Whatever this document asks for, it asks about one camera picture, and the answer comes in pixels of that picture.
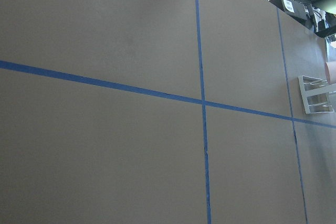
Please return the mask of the black box with label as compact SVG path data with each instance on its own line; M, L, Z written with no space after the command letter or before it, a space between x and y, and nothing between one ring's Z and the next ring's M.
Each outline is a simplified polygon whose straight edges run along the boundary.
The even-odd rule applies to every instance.
M270 0L270 2L292 18L298 20L307 19L306 9L300 2L295 0Z

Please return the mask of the pink plastic cup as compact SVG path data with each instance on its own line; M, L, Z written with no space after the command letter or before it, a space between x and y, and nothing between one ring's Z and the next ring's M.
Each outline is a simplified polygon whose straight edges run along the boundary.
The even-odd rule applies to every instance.
M336 61L328 61L324 63L325 75L328 84L335 84L336 82Z

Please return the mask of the black computer monitor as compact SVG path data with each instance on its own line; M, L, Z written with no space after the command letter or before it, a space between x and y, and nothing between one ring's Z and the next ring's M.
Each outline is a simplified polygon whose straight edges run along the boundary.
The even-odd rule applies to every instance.
M312 0L312 6L324 11L317 22L315 34L321 38L335 35L335 0Z

